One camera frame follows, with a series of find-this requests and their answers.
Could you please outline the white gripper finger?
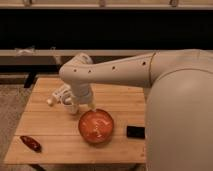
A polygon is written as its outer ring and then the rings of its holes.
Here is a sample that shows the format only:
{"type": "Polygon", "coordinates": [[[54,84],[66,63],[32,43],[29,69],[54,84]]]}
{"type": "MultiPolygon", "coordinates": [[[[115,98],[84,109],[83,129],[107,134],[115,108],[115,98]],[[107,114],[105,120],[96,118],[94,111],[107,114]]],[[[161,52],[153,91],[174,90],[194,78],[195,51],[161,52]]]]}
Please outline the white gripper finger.
{"type": "Polygon", "coordinates": [[[91,110],[96,110],[95,104],[93,104],[93,103],[89,103],[89,104],[88,104],[88,107],[89,107],[91,110]]]}
{"type": "Polygon", "coordinates": [[[47,104],[48,104],[49,106],[54,106],[54,104],[55,104],[54,98],[48,98],[48,99],[46,100],[46,102],[47,102],[47,104]]]}

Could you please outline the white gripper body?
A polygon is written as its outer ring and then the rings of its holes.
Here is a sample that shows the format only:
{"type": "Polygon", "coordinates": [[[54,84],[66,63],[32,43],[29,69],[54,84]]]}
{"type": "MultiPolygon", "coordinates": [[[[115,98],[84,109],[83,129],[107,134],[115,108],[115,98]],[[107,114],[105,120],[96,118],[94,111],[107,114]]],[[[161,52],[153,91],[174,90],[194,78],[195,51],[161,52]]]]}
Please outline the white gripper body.
{"type": "Polygon", "coordinates": [[[72,115],[78,113],[78,104],[74,102],[68,84],[63,84],[52,93],[52,101],[54,104],[60,103],[72,115]]]}

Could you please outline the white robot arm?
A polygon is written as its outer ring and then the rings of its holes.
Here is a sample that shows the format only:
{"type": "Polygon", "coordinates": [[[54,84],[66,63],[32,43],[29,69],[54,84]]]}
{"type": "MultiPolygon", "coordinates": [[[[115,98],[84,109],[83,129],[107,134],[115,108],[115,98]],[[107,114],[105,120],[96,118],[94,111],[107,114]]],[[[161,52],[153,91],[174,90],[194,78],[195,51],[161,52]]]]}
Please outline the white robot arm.
{"type": "Polygon", "coordinates": [[[200,49],[155,51],[95,64],[80,53],[59,70],[71,106],[91,104],[91,85],[148,88],[145,111],[147,171],[213,171],[213,53],[200,49]]]}

